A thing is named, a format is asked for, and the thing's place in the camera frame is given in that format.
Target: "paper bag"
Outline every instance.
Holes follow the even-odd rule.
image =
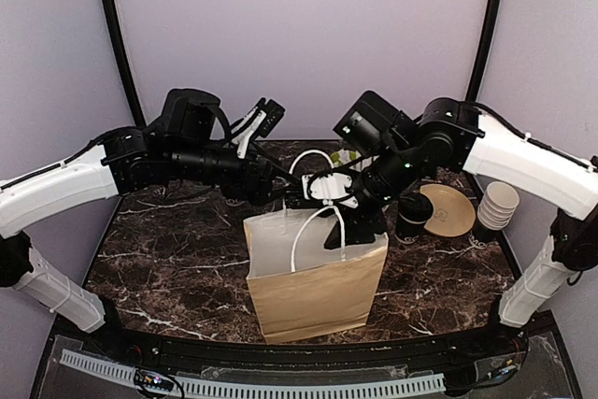
[[[247,283],[267,343],[366,324],[388,236],[378,235],[372,244],[325,249],[335,223],[336,216],[315,217],[313,209],[280,210],[244,221],[250,257]]]

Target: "plate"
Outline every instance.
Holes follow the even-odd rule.
[[[441,237],[458,237],[474,226],[476,210],[461,192],[443,184],[426,184],[420,187],[434,206],[434,215],[424,229]]]

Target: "wall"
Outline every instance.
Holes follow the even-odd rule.
[[[598,0],[503,0],[480,100],[562,150],[598,153]],[[508,229],[523,267],[556,210],[525,196]],[[598,396],[598,271],[548,303],[585,397]]]
[[[272,137],[333,137],[373,89],[417,116],[463,98],[486,0],[118,0],[150,119],[172,87],[215,93],[231,119],[261,96],[287,114]]]
[[[72,154],[131,122],[100,0],[0,0],[0,179]],[[73,209],[28,229],[52,264],[82,281],[115,204]],[[0,397],[29,397],[52,316],[0,290]]]

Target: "black container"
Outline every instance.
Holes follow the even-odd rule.
[[[399,242],[409,245],[424,233],[423,227],[434,215],[434,206],[427,196],[412,193],[399,200],[394,234]]]
[[[469,243],[476,248],[486,248],[486,246],[498,236],[498,233],[500,233],[500,231],[494,231],[493,229],[487,228],[479,221],[479,218],[476,217],[474,227],[471,228],[471,233],[469,234]]]

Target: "white bag handle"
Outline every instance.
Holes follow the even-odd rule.
[[[290,174],[292,174],[292,171],[295,169],[295,167],[297,166],[299,161],[301,161],[308,154],[319,154],[320,156],[323,156],[328,161],[328,164],[330,164],[330,168],[335,168],[335,163],[333,163],[333,160],[330,158],[330,156],[328,154],[326,154],[322,150],[313,149],[313,150],[306,150],[295,158],[295,160],[291,164],[291,168],[289,169]],[[284,210],[284,213],[286,215],[287,214],[287,203],[284,200],[284,197],[282,198],[282,210]]]
[[[346,254],[345,254],[345,243],[346,243],[345,242],[345,221],[343,220],[343,217],[340,215],[340,211],[338,210],[338,207],[336,207],[334,205],[325,206],[322,209],[317,210],[316,212],[311,214],[311,216],[307,219],[307,221],[305,223],[303,223],[303,226],[301,226],[301,228],[299,229],[299,232],[297,233],[297,236],[293,240],[292,250],[291,250],[291,273],[294,273],[295,271],[297,271],[297,268],[295,266],[295,252],[297,251],[297,242],[299,241],[299,237],[301,236],[303,231],[307,228],[307,226],[309,225],[309,222],[314,220],[324,210],[327,210],[327,209],[333,209],[335,211],[336,216],[338,217],[338,222],[340,223],[340,260],[341,260],[341,262],[345,262],[345,260],[347,259]]]

